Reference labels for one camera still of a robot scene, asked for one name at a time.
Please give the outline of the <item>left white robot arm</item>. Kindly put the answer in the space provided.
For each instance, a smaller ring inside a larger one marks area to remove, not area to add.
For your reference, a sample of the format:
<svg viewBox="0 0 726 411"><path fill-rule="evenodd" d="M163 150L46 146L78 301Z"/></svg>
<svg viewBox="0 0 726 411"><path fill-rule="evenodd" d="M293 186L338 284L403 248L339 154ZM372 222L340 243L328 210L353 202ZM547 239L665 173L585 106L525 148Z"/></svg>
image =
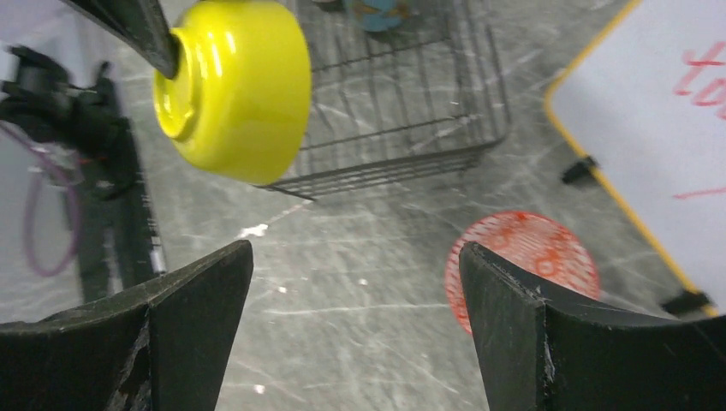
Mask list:
<svg viewBox="0 0 726 411"><path fill-rule="evenodd" d="M166 79L176 77L180 46L157 1L69 1L67 5L120 39ZM57 61L24 45L11 45L15 76L1 84L1 119L38 143L61 143L91 157L105 154L127 123L86 99Z"/></svg>

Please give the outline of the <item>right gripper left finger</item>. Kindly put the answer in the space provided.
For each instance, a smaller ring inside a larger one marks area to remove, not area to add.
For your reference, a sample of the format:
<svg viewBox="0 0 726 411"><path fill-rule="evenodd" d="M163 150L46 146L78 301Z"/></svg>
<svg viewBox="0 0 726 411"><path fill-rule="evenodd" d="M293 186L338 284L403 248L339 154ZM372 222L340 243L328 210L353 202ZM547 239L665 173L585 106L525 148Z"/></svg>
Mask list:
<svg viewBox="0 0 726 411"><path fill-rule="evenodd" d="M253 274L234 241L132 288L1 327L4 410L213 410Z"/></svg>

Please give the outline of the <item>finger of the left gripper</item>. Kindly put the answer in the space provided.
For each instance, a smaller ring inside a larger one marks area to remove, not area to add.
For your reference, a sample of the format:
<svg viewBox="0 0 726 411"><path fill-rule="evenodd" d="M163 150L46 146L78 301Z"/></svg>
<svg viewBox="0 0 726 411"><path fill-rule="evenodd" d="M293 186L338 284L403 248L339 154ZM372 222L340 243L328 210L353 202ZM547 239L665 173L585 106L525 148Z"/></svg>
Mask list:
<svg viewBox="0 0 726 411"><path fill-rule="evenodd" d="M179 45L157 0L64 0L135 50L167 79L176 76Z"/></svg>

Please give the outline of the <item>blue butterfly mug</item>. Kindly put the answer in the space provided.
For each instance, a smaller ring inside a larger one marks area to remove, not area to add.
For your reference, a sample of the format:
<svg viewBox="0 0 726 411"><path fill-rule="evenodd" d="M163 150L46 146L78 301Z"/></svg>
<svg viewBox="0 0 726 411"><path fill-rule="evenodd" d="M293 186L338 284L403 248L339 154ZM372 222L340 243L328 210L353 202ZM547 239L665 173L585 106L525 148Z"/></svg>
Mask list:
<svg viewBox="0 0 726 411"><path fill-rule="evenodd" d="M406 0L346 0L343 5L353 22L369 33L395 29L411 14Z"/></svg>

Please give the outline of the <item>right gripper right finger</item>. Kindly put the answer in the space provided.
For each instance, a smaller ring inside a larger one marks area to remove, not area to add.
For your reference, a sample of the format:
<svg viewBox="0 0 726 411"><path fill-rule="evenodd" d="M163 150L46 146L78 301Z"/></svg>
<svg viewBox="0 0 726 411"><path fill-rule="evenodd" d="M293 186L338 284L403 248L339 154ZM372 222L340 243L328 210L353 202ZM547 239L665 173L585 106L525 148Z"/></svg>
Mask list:
<svg viewBox="0 0 726 411"><path fill-rule="evenodd" d="M724 317L613 307L475 242L459 266L490 409L724 409Z"/></svg>

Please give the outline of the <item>yellow-green bowl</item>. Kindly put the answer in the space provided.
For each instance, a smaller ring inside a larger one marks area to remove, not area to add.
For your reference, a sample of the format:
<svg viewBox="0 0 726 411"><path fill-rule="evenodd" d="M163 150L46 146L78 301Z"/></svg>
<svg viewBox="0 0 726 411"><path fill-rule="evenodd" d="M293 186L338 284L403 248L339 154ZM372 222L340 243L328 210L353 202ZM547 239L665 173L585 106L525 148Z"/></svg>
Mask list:
<svg viewBox="0 0 726 411"><path fill-rule="evenodd" d="M171 31L175 77L155 74L158 124L193 166L266 186L301 148L312 98L306 39L275 1L202 1Z"/></svg>

